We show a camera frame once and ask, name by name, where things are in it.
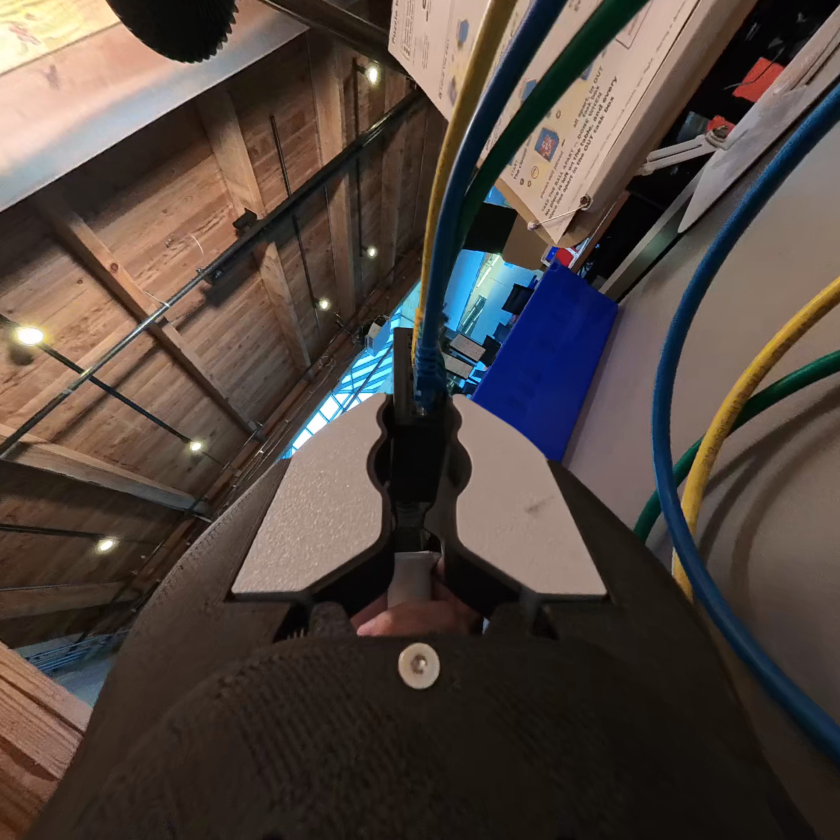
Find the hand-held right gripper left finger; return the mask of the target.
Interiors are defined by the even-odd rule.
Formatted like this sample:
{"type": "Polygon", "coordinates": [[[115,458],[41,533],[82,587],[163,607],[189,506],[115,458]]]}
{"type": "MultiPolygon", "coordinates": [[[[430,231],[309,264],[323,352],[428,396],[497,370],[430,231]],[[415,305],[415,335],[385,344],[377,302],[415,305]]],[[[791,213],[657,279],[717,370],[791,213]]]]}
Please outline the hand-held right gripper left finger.
{"type": "Polygon", "coordinates": [[[235,578],[239,601],[310,601],[385,546],[389,514],[373,463],[384,393],[333,419],[290,459],[235,578]]]}

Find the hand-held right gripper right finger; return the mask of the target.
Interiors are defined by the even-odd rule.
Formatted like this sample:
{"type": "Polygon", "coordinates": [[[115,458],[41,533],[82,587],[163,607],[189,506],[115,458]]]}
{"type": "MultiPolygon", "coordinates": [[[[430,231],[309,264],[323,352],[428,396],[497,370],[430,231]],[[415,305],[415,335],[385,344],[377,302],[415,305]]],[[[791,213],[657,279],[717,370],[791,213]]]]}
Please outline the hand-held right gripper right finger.
{"type": "Polygon", "coordinates": [[[520,604],[603,602],[607,588],[549,461],[518,430],[462,395],[448,401],[447,444],[427,526],[444,584],[489,620],[520,604]]]}

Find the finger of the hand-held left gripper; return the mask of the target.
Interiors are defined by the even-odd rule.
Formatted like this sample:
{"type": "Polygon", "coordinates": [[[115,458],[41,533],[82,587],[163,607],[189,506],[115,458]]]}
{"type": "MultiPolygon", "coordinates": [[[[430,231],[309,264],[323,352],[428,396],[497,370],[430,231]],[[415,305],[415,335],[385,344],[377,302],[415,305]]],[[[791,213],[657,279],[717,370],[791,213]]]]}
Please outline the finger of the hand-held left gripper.
{"type": "Polygon", "coordinates": [[[395,552],[387,604],[426,603],[433,599],[433,572],[441,554],[433,551],[395,552]]]}

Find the black network switch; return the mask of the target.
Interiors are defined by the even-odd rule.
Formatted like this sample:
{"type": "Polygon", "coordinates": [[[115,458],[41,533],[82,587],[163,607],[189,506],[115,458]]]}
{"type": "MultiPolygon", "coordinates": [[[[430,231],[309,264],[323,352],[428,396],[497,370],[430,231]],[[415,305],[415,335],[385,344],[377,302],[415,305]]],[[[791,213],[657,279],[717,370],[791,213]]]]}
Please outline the black network switch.
{"type": "Polygon", "coordinates": [[[396,553],[430,552],[441,557],[439,537],[426,525],[443,475],[447,421],[443,394],[430,408],[415,401],[413,331],[393,331],[391,461],[388,492],[392,502],[396,553]]]}

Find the person's left hand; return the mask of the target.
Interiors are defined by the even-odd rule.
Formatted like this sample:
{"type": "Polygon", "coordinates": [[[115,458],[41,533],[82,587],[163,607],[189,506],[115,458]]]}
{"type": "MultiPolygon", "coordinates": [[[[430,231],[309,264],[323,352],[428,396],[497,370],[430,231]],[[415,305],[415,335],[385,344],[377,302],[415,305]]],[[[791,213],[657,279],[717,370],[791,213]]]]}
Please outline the person's left hand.
{"type": "Polygon", "coordinates": [[[388,607],[386,596],[376,599],[352,616],[350,623],[359,636],[429,637],[471,635],[480,632],[483,617],[460,601],[438,574],[431,578],[432,598],[426,602],[405,602],[388,607]]]}

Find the blue plastic bin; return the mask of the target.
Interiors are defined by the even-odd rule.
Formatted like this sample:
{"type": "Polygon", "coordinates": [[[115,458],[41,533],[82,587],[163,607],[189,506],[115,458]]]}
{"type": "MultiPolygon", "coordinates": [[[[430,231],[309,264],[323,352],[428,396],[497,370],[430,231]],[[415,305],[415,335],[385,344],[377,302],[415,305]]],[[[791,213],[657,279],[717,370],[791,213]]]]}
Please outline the blue plastic bin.
{"type": "Polygon", "coordinates": [[[472,401],[561,462],[616,320],[616,303],[552,264],[472,401]]]}

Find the ceiling spotlights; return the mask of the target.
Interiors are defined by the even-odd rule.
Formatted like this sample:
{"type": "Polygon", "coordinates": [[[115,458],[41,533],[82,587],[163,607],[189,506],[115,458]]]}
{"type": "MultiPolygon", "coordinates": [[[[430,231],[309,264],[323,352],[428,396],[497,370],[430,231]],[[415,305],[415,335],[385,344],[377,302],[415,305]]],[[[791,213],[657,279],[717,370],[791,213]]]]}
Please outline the ceiling spotlights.
{"type": "MultiPolygon", "coordinates": [[[[256,174],[249,158],[233,99],[226,89],[215,87],[196,99],[196,111],[202,122],[207,141],[212,147],[213,156],[224,180],[230,202],[234,209],[241,211],[235,226],[239,239],[245,235],[250,226],[266,218],[268,213],[256,181],[256,174]]],[[[287,189],[287,197],[289,197],[294,192],[290,189],[277,121],[272,114],[269,116],[269,123],[279,156],[280,170],[287,189]]],[[[100,281],[130,314],[139,318],[139,322],[144,320],[153,311],[145,307],[146,291],[139,288],[122,265],[112,258],[112,254],[105,248],[100,238],[93,234],[89,226],[67,204],[61,191],[52,187],[46,188],[37,195],[37,198],[39,200],[38,211],[53,228],[54,234],[65,243],[75,257],[78,257],[89,268],[91,273],[98,276],[100,281]]],[[[297,212],[290,215],[287,220],[289,219],[296,231],[296,236],[299,238],[297,212]]],[[[308,346],[300,331],[297,311],[291,299],[286,275],[280,264],[277,247],[269,244],[260,245],[248,258],[255,263],[259,271],[266,296],[276,311],[278,323],[289,346],[290,355],[299,352],[301,358],[295,360],[296,364],[310,362],[308,346]]],[[[50,347],[42,329],[18,324],[5,315],[2,315],[2,326],[8,331],[9,339],[15,345],[26,349],[26,351],[35,349],[44,352],[48,357],[59,362],[70,371],[78,373],[79,376],[84,369],[94,364],[90,363],[88,367],[82,368],[64,354],[50,347]]],[[[238,414],[236,405],[230,402],[225,393],[217,387],[215,381],[202,367],[201,361],[195,356],[192,348],[182,341],[180,333],[168,323],[166,316],[163,317],[159,326],[151,327],[141,336],[146,333],[151,333],[152,338],[169,354],[172,360],[191,376],[228,415],[243,424],[245,430],[254,433],[259,431],[258,427],[253,425],[245,416],[238,414]]],[[[107,396],[115,398],[135,413],[164,429],[166,433],[178,438],[184,444],[185,451],[190,455],[208,457],[207,448],[203,441],[183,435],[96,375],[90,379],[90,382],[107,396]]],[[[24,445],[26,445],[25,437],[10,452],[14,452],[24,445]]]]}

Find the instruction sheet board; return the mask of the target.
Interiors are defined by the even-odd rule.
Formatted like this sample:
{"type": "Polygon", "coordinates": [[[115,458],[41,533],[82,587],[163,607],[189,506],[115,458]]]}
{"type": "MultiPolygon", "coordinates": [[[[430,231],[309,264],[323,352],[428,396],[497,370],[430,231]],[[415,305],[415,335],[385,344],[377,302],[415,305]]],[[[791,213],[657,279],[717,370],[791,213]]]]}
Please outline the instruction sheet board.
{"type": "MultiPolygon", "coordinates": [[[[449,121],[476,53],[491,2],[393,2],[388,48],[449,121]]],[[[560,242],[570,216],[591,201],[609,153],[670,59],[682,58],[697,28],[734,2],[646,2],[587,59],[518,148],[495,184],[560,242]]]]}

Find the white board stand base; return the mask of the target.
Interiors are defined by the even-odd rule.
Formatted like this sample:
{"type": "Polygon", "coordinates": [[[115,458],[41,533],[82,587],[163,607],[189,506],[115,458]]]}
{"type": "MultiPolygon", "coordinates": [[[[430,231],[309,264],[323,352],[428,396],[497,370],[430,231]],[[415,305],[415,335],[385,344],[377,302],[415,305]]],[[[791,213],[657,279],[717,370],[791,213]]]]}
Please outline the white board stand base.
{"type": "Polygon", "coordinates": [[[776,39],[745,73],[726,90],[730,98],[749,104],[734,122],[718,114],[712,120],[691,112],[679,142],[651,152],[637,174],[658,171],[685,180],[688,170],[699,168],[650,229],[655,241],[670,242],[693,225],[760,156],[801,121],[838,81],[839,12],[796,25],[804,35],[796,41],[776,39]]]}

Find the black ribbed disc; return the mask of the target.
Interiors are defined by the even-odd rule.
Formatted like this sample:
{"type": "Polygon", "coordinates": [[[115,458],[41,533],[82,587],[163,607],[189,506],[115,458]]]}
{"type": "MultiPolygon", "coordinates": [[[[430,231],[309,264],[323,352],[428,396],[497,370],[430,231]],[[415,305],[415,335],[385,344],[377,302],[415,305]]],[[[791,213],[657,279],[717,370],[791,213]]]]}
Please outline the black ribbed disc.
{"type": "Polygon", "coordinates": [[[108,1],[119,21],[158,55],[197,63],[227,42],[236,1],[108,1]]]}

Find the black ceiling rail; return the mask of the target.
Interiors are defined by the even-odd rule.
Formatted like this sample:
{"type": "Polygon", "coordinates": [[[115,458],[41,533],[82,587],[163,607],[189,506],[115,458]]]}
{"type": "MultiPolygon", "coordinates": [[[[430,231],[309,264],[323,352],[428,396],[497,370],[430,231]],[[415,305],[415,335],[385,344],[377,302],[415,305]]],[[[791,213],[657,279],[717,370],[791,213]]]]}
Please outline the black ceiling rail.
{"type": "Polygon", "coordinates": [[[222,279],[230,270],[233,270],[245,257],[250,256],[258,246],[268,244],[270,240],[275,239],[279,233],[280,226],[311,195],[321,191],[323,187],[336,180],[374,144],[399,129],[408,117],[425,104],[426,100],[423,92],[418,89],[407,94],[379,119],[378,122],[360,134],[348,147],[324,165],[318,173],[301,185],[294,193],[290,194],[283,203],[275,207],[266,218],[250,226],[244,236],[240,237],[234,244],[228,247],[207,267],[199,270],[194,278],[185,284],[182,289],[178,290],[169,300],[163,301],[157,309],[149,313],[144,320],[140,321],[130,333],[113,345],[96,363],[84,369],[71,385],[53,397],[45,407],[39,409],[21,427],[9,434],[2,443],[2,457],[4,458],[13,447],[21,443],[32,429],[70,398],[83,384],[89,382],[101,368],[115,359],[133,341],[138,339],[142,333],[147,332],[153,326],[159,326],[163,317],[168,314],[168,311],[199,284],[203,282],[214,284],[216,281],[222,279]]]}

